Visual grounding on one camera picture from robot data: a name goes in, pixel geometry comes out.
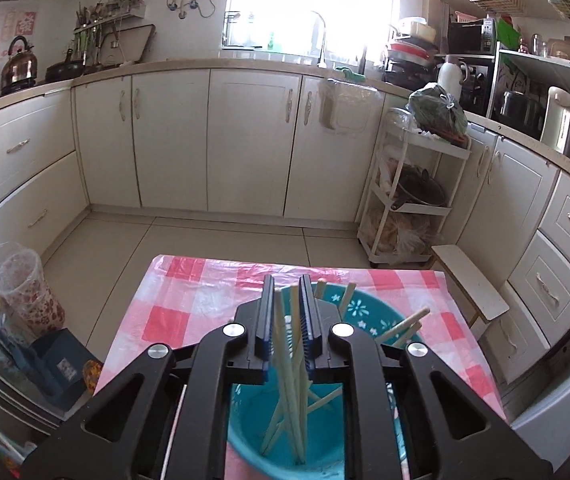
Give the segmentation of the kitchen faucet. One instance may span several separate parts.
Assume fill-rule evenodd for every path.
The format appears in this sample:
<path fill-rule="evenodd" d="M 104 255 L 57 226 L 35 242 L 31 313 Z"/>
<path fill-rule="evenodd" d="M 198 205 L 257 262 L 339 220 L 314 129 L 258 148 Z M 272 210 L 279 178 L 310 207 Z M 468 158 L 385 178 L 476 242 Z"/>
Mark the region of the kitchen faucet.
<path fill-rule="evenodd" d="M 326 48 L 326 22 L 320 12 L 311 11 L 315 19 L 310 46 L 310 55 L 314 58 L 317 67 L 325 68 L 325 48 Z"/>

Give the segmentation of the yellow patterned slipper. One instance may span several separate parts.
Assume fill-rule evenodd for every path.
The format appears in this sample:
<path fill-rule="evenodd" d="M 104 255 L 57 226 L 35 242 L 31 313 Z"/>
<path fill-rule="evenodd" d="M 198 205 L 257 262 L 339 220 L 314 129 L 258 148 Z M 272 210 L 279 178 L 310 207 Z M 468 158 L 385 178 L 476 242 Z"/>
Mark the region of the yellow patterned slipper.
<path fill-rule="evenodd" d="M 84 363 L 82 367 L 82 379 L 84 380 L 84 385 L 86 385 L 87 390 L 93 394 L 98 385 L 101 373 L 102 373 L 103 363 L 100 361 L 89 360 Z"/>

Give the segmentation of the bamboo chopstick bundle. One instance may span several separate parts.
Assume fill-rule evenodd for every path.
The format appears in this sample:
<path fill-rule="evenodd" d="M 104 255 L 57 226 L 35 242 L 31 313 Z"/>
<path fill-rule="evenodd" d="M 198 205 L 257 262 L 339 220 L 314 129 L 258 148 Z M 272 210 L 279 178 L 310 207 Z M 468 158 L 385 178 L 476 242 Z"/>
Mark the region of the bamboo chopstick bundle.
<path fill-rule="evenodd" d="M 371 323 L 371 316 L 372 304 L 375 304 L 377 299 L 359 292 L 355 283 L 343 286 L 320 280 L 310 288 L 313 299 L 327 300 L 337 308 L 341 323 L 346 323 L 349 327 L 358 326 L 370 333 L 378 344 L 391 344 L 395 348 L 401 348 L 411 342 L 422 328 L 422 319 L 430 313 L 428 307 L 423 307 L 407 318 L 400 315 L 392 320 L 382 318 L 381 327 L 375 327 Z M 260 454 L 268 456 L 281 435 L 286 434 L 293 460 L 297 464 L 309 462 L 310 416 L 343 395 L 343 389 L 340 387 L 325 396 L 318 396 L 312 391 L 312 382 L 305 371 L 301 329 L 301 294 L 304 291 L 301 285 L 293 285 L 276 294 L 273 365 L 279 387 L 279 400 L 275 404 L 260 445 Z"/>

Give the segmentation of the blue perforated plastic bucket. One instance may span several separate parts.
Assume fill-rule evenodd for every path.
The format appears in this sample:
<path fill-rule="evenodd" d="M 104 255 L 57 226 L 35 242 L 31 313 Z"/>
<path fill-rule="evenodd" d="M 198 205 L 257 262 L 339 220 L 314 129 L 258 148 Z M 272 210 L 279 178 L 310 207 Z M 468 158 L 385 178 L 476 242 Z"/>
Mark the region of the blue perforated plastic bucket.
<path fill-rule="evenodd" d="M 345 291 L 345 285 L 328 284 L 322 299 L 338 307 Z M 343 321 L 377 337 L 391 330 L 403 318 L 404 315 L 390 304 L 357 288 L 347 305 Z M 269 374 L 269 380 L 262 386 L 233 387 L 227 430 L 231 448 L 248 466 L 258 471 L 259 479 L 344 479 L 345 432 L 341 393 L 309 413 L 309 441 L 303 464 L 296 462 L 285 430 L 275 434 L 276 442 L 268 444 L 267 454 L 261 454 L 265 432 L 279 400 L 276 370 L 272 368 Z M 308 408 L 339 387 L 338 384 L 312 384 Z"/>

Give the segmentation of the pink checkered tablecloth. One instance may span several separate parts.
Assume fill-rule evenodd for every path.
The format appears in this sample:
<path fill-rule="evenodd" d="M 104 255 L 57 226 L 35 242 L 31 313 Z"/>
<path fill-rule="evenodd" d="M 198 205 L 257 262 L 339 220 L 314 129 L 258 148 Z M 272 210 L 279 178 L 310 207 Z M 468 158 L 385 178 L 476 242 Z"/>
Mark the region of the pink checkered tablecloth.
<path fill-rule="evenodd" d="M 421 310 L 429 309 L 415 335 L 473 388 L 497 413 L 498 388 L 479 344 L 438 271 L 304 268 L 161 255 L 149 265 L 120 323 L 99 378 L 105 387 L 151 344 L 177 349 L 196 344 L 234 318 L 236 308 L 259 297 L 264 275 L 288 292 L 299 276 L 326 283 L 324 300 L 340 304 L 355 284 L 345 321 L 376 337 Z M 336 398 L 309 418 L 307 461 L 294 463 L 286 438 L 261 455 L 264 430 L 279 389 L 271 377 L 264 386 L 233 390 L 225 475 L 229 479 L 343 478 L 343 400 Z"/>

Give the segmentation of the blue dustpan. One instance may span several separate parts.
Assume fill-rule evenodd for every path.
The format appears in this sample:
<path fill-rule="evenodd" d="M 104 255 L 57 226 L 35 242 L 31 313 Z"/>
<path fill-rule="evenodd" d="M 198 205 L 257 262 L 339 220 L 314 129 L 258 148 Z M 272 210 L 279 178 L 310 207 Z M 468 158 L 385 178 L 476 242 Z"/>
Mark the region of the blue dustpan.
<path fill-rule="evenodd" d="M 44 399 L 63 412 L 87 391 L 84 367 L 101 364 L 68 328 L 45 334 L 26 348 L 17 347 L 14 356 Z"/>

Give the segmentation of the small white step stool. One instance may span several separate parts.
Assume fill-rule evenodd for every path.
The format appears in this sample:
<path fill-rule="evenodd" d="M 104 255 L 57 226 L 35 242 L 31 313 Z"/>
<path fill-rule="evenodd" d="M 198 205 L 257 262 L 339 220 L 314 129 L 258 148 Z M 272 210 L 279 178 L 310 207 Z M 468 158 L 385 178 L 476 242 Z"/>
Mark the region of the small white step stool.
<path fill-rule="evenodd" d="M 483 322 L 490 324 L 509 310 L 503 297 L 460 247 L 434 245 L 431 250 Z"/>

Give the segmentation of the floral plastic waste basket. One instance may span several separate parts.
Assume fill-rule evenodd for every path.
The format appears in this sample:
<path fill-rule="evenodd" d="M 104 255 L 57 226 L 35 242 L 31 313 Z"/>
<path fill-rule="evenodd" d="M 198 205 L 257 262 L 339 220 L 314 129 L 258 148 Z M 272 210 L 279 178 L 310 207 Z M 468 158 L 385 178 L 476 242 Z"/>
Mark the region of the floral plastic waste basket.
<path fill-rule="evenodd" d="M 37 337 L 65 325 L 65 310 L 46 281 L 40 255 L 31 248 L 0 243 L 0 296 Z"/>

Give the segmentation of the white rolling storage cart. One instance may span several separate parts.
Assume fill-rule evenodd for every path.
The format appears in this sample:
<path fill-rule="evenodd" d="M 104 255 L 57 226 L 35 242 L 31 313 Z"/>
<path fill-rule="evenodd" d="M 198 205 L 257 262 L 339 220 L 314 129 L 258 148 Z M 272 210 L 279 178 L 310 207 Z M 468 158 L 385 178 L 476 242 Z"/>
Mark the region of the white rolling storage cart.
<path fill-rule="evenodd" d="M 381 122 L 357 237 L 370 266 L 423 266 L 431 257 L 470 157 L 465 133 L 453 142 L 391 107 Z"/>

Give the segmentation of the green bag of vegetables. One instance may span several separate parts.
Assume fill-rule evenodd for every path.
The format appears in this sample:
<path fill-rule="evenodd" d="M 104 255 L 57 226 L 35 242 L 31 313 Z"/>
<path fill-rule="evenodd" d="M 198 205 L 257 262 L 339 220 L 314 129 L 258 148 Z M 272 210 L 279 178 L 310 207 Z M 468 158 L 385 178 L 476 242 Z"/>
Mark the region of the green bag of vegetables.
<path fill-rule="evenodd" d="M 468 120 L 460 103 L 437 82 L 425 84 L 409 96 L 407 109 L 422 130 L 465 148 Z"/>

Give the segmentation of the white hanging trash bin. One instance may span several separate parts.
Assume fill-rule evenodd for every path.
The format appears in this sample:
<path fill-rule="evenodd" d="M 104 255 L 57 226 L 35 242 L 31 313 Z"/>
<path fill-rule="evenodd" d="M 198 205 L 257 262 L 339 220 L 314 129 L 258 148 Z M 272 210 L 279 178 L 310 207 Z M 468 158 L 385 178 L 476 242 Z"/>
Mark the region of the white hanging trash bin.
<path fill-rule="evenodd" d="M 361 133 L 370 118 L 383 104 L 381 92 L 334 78 L 319 83 L 321 125 L 339 133 Z"/>

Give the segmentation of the white electric water boiler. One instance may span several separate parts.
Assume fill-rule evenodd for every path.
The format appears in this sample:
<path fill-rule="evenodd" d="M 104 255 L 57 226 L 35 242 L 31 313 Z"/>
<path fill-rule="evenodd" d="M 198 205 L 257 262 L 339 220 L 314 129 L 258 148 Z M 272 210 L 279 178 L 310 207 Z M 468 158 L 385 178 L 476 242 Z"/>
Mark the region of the white electric water boiler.
<path fill-rule="evenodd" d="M 570 93 L 551 86 L 540 141 L 570 158 Z"/>

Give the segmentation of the white thermos flask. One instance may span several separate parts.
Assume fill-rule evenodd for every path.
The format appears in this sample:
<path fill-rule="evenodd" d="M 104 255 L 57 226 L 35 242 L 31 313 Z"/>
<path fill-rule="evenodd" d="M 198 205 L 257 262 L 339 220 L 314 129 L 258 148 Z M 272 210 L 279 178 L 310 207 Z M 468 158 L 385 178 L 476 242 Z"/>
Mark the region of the white thermos flask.
<path fill-rule="evenodd" d="M 448 54 L 440 67 L 438 84 L 458 101 L 462 95 L 463 84 L 465 84 L 468 77 L 469 70 L 467 64 L 458 56 Z"/>

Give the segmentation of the steel whistling kettle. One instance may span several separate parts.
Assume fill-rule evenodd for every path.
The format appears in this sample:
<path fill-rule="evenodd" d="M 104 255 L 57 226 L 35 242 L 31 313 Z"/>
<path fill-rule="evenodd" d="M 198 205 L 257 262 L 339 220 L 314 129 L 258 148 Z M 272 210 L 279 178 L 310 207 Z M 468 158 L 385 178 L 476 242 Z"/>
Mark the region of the steel whistling kettle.
<path fill-rule="evenodd" d="M 16 36 L 8 46 L 8 62 L 1 72 L 1 94 L 33 87 L 37 82 L 38 60 L 25 36 Z"/>

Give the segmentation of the wall utensil rack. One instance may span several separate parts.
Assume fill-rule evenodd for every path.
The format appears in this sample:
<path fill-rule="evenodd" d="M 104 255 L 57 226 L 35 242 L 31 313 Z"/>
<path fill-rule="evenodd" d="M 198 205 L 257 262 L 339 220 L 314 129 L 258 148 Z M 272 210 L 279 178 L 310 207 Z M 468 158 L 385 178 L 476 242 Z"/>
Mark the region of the wall utensil rack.
<path fill-rule="evenodd" d="M 129 61 L 120 40 L 125 21 L 143 20 L 145 0 L 99 0 L 92 6 L 78 3 L 76 26 L 72 39 L 72 54 L 86 67 L 114 65 L 103 48 L 115 49 L 124 61 Z"/>

